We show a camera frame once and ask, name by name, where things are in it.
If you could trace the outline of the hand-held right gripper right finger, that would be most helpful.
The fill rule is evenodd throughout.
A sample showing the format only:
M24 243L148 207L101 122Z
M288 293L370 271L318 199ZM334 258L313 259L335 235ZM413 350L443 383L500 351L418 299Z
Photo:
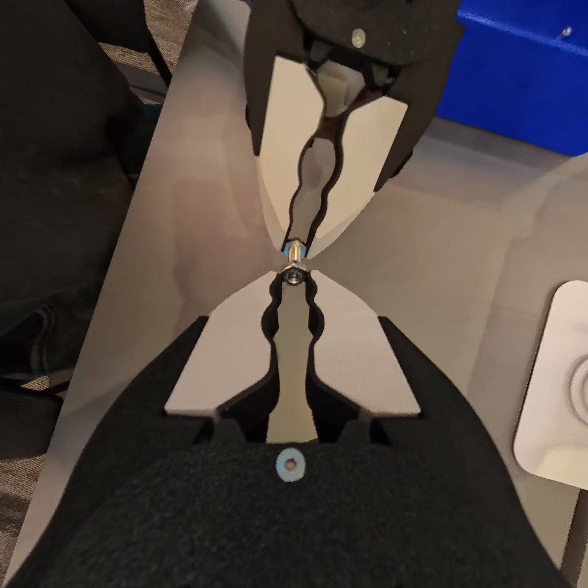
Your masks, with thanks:
M340 435L353 420L417 417L421 408L378 314L320 272L305 281L312 334L306 400L319 435Z

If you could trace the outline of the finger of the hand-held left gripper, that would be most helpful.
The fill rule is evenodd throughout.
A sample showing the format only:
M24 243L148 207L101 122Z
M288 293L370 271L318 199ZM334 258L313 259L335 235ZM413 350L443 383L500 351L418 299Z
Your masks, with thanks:
M276 56L259 151L263 219L278 252L288 239L300 167L325 112L316 76L304 63Z
M371 201L407 110L406 103L385 95L346 115L334 144L334 171L309 234L307 258L338 239Z

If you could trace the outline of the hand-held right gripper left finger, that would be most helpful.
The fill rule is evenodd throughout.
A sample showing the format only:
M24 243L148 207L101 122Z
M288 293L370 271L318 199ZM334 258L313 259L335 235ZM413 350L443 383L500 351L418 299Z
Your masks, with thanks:
M233 419L259 435L277 405L280 381L274 342L282 276L268 272L218 305L169 396L165 412Z

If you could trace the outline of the blue plastic bin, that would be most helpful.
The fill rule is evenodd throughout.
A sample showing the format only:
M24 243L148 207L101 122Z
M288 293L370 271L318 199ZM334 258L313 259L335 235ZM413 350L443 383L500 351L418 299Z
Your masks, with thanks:
M586 153L587 1L462 1L458 22L466 30L436 115Z

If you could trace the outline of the grey desk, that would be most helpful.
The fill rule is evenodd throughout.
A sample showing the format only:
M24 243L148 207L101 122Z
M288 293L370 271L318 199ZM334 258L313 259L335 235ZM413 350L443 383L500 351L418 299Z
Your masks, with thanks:
M263 223L241 55L249 8L200 1L6 581L47 527L100 419L199 315L277 267ZM436 119L315 267L389 317L489 429L560 564L578 490L512 452L548 304L587 280L587 154Z

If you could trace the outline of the white document stand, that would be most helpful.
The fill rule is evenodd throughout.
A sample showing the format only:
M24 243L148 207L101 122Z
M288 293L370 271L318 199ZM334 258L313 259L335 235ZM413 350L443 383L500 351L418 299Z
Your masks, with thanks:
M527 473L587 490L587 282L548 307L513 442Z

